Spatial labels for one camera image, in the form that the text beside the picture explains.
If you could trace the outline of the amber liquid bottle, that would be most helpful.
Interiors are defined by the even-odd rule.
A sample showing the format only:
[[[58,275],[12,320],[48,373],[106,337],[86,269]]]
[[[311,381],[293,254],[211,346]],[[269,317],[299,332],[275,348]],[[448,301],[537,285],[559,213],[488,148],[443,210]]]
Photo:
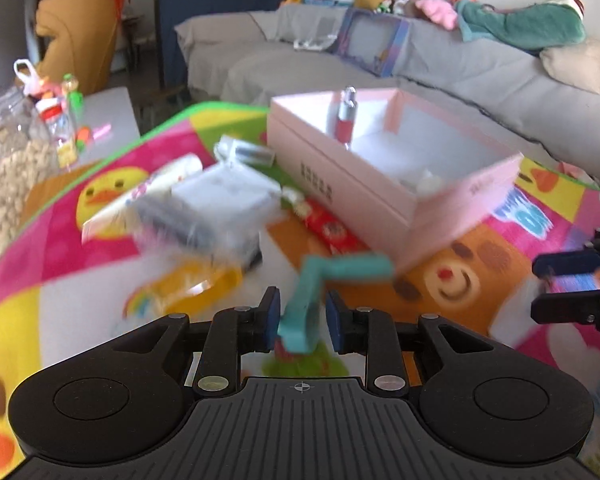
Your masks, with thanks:
[[[149,318],[172,313],[204,312],[242,284],[242,269],[228,264],[188,259],[129,296],[124,318]]]

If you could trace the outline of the teal plastic handle tool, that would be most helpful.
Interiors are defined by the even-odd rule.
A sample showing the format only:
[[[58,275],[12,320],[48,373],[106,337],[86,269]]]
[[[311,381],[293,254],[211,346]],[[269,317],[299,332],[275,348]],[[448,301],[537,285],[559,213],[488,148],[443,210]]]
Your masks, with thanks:
[[[394,273],[391,260],[376,252],[338,257],[306,256],[298,283],[278,324],[286,351],[308,354],[320,340],[320,305],[327,282],[388,280]]]

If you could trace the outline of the clear plastic bag with item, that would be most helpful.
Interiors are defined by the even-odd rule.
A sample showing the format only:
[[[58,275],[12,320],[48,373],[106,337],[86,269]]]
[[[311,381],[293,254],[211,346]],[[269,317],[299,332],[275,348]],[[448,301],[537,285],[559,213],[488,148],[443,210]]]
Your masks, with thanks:
[[[221,226],[171,194],[147,194],[133,202],[128,227],[144,249],[242,270],[262,261],[258,233]]]

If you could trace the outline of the white tube with pink print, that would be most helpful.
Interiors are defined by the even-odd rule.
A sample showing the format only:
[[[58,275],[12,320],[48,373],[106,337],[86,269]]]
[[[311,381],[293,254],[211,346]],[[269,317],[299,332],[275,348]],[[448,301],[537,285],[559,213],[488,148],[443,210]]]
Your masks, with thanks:
[[[82,226],[81,242],[103,240],[110,234],[125,236],[129,233],[132,203],[151,193],[170,192],[174,184],[199,174],[203,169],[202,161],[193,153],[172,160],[89,218]]]

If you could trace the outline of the pink cardboard box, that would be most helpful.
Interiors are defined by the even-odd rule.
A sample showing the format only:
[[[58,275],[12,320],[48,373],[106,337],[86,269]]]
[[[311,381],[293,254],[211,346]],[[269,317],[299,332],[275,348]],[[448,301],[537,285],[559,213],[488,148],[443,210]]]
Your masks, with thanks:
[[[521,153],[399,89],[361,89],[351,139],[337,92],[272,99],[278,166],[375,252],[416,266],[481,222],[513,187]]]

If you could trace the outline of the colourful cartoon play mat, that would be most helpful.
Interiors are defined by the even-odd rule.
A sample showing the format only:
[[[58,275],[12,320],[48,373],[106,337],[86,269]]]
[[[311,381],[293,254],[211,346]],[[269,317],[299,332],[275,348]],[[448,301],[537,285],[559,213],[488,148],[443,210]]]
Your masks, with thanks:
[[[47,181],[27,201],[28,226],[0,258],[0,478],[22,459],[6,419],[20,382],[43,367],[152,320],[140,289],[172,268],[129,237],[83,243],[76,221],[93,184],[143,180],[170,160],[212,161],[221,136],[261,143],[262,107],[207,103],[183,110],[93,167]],[[538,325],[509,307],[531,276],[534,257],[576,249],[600,227],[600,189],[525,159],[504,204],[475,229],[395,282],[341,283],[352,307],[372,306],[412,322],[436,312],[576,376],[592,394],[594,424],[581,460],[600,474],[600,333],[591,325]]]

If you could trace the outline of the beige cushion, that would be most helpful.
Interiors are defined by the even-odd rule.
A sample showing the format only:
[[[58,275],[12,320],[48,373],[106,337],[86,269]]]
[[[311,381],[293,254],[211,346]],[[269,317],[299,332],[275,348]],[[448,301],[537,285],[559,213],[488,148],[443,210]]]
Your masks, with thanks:
[[[540,60],[548,76],[600,96],[600,40],[588,38],[573,46],[544,49]]]

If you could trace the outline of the silver cylindrical battery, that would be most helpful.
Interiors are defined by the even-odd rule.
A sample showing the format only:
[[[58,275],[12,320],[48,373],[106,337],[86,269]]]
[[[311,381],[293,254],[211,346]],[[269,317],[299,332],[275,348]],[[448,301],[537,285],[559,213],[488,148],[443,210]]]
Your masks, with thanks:
[[[236,139],[226,134],[214,144],[213,155],[216,160],[268,168],[274,165],[276,157],[275,152],[267,146]]]

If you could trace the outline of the red lipstick tube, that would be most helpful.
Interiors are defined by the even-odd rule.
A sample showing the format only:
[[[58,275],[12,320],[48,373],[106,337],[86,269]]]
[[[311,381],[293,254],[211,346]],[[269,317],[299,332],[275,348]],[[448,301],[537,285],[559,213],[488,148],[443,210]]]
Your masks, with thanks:
[[[356,89],[347,87],[341,91],[338,112],[335,122],[335,138],[346,148],[350,148],[352,142],[353,127],[358,101],[356,100]]]

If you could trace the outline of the small jar with red lid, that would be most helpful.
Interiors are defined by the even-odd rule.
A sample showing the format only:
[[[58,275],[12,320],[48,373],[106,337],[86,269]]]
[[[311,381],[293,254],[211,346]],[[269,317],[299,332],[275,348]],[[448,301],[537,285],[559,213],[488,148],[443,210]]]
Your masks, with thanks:
[[[50,137],[56,144],[58,165],[67,169],[78,161],[73,122],[59,98],[46,98],[35,104]]]

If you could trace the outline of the glass jar of peanuts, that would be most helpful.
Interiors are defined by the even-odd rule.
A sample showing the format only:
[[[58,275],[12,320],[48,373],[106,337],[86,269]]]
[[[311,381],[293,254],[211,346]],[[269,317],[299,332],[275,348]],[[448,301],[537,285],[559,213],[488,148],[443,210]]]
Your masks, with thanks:
[[[32,188],[59,170],[53,139],[33,102],[0,89],[0,255],[15,239]]]

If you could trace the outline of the pink plush toy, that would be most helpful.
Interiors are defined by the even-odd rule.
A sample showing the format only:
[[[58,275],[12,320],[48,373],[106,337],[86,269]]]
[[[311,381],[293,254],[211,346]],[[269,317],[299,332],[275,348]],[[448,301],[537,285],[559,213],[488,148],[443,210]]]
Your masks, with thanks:
[[[449,1],[417,0],[416,9],[431,23],[445,30],[454,30],[457,26],[458,14]]]

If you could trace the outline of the green toy bottle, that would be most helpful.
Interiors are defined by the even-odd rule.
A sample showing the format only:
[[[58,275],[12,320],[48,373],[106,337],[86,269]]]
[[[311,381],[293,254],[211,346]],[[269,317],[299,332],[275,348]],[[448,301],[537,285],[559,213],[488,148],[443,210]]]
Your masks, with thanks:
[[[80,91],[78,78],[70,73],[65,74],[61,81],[61,89],[73,125],[78,128],[81,125],[83,115],[83,94]]]

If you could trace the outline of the dark blue aquarium cabinet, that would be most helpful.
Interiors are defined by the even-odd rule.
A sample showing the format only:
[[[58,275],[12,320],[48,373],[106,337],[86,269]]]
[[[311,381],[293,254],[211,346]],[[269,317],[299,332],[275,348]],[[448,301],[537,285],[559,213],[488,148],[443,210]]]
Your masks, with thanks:
[[[188,83],[196,47],[238,40],[258,41],[263,32],[253,15],[274,11],[283,0],[156,0],[160,86]]]

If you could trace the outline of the purple picture frame box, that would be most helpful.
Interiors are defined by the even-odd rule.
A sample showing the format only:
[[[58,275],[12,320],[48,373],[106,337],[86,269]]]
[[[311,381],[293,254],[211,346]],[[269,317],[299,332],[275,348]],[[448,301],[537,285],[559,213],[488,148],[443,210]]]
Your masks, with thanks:
[[[410,25],[400,16],[351,8],[344,14],[335,54],[376,77],[390,77]]]

